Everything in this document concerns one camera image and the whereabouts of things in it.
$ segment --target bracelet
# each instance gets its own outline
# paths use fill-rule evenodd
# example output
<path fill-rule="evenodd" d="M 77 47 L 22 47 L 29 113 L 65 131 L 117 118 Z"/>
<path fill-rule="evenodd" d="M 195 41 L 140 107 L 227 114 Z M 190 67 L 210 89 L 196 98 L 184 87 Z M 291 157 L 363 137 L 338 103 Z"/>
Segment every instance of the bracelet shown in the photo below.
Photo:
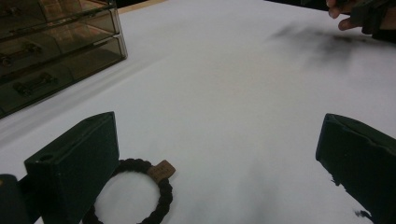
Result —
<path fill-rule="evenodd" d="M 148 169 L 151 167 L 152 165 L 149 161 L 143 161 L 140 159 L 120 160 L 119 167 L 117 167 L 111 177 L 123 172 L 138 172 L 146 175 Z M 170 204 L 173 201 L 172 186 L 169 184 L 169 179 L 165 178 L 161 180 L 158 183 L 158 187 L 160 188 L 160 199 L 158 200 L 157 207 L 149 217 L 146 217 L 140 224 L 159 224 L 169 212 Z M 82 223 L 104 224 L 96 216 L 94 205 L 92 205 L 90 210 L 85 214 L 85 217 L 82 219 Z"/>

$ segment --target drawer organizer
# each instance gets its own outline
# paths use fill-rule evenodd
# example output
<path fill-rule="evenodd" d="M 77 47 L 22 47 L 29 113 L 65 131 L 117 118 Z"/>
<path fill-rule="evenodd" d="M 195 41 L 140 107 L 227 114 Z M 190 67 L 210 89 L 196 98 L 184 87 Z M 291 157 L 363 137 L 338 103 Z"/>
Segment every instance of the drawer organizer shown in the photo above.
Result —
<path fill-rule="evenodd" d="M 113 0 L 0 0 L 0 23 L 0 119 L 127 57 Z"/>

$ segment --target leather label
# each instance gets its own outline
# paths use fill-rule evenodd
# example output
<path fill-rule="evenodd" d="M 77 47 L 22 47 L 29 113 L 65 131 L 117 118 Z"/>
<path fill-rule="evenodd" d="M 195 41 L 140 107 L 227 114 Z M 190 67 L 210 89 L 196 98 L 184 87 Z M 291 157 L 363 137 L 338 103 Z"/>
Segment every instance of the leather label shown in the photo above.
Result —
<path fill-rule="evenodd" d="M 148 176 L 150 176 L 155 183 L 160 183 L 163 179 L 171 177 L 176 169 L 168 161 L 162 161 L 158 165 L 148 169 Z"/>

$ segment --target white surface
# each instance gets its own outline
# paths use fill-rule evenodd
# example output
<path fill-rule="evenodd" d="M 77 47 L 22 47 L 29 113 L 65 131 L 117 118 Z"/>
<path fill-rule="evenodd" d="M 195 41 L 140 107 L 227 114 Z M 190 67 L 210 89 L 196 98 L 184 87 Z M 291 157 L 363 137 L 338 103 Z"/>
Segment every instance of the white surface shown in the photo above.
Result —
<path fill-rule="evenodd" d="M 262 0 L 169 0 L 120 15 L 129 58 L 0 120 L 0 173 L 80 120 L 115 111 L 120 157 L 169 160 L 163 223 L 370 223 L 315 161 L 324 115 L 396 137 L 396 48 L 326 12 Z M 111 180 L 106 223 L 154 209 L 145 176 Z"/>

